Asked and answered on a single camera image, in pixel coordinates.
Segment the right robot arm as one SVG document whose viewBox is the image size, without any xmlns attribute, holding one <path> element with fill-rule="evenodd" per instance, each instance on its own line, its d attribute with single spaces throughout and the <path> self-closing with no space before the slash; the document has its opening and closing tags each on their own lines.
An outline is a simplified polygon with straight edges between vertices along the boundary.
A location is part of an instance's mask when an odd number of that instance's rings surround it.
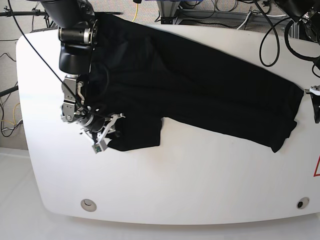
<svg viewBox="0 0 320 240">
<path fill-rule="evenodd" d="M 76 123 L 95 145 L 106 138 L 120 137 L 116 121 L 122 114 L 103 116 L 102 108 L 94 105 L 89 93 L 89 74 L 93 52 L 98 44 L 101 16 L 87 0 L 43 0 L 41 5 L 58 27 L 60 41 L 59 69 L 66 74 L 61 87 L 64 94 L 61 119 Z"/>
</svg>

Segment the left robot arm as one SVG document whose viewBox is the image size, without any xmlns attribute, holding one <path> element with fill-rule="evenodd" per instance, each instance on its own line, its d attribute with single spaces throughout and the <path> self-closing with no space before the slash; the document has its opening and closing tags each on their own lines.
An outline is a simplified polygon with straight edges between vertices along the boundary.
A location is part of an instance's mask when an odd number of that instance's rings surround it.
<svg viewBox="0 0 320 240">
<path fill-rule="evenodd" d="M 306 56 L 295 51 L 291 45 L 289 37 L 298 38 L 300 36 L 300 28 L 304 30 L 302 38 L 314 43 L 320 43 L 320 2 L 318 0 L 275 0 L 276 4 L 285 14 L 286 17 L 276 23 L 271 21 L 271 18 L 261 10 L 260 13 L 264 16 L 270 25 L 270 29 L 262 38 L 259 46 L 259 60 L 263 66 L 269 68 L 276 64 L 280 56 L 280 39 L 276 30 L 276 26 L 280 23 L 288 21 L 284 28 L 284 43 L 288 51 L 296 58 L 312 63 L 311 71 L 317 78 L 320 77 L 320 57 Z M 274 32 L 276 40 L 276 57 L 272 63 L 266 64 L 262 59 L 262 48 L 268 33 Z"/>
</svg>

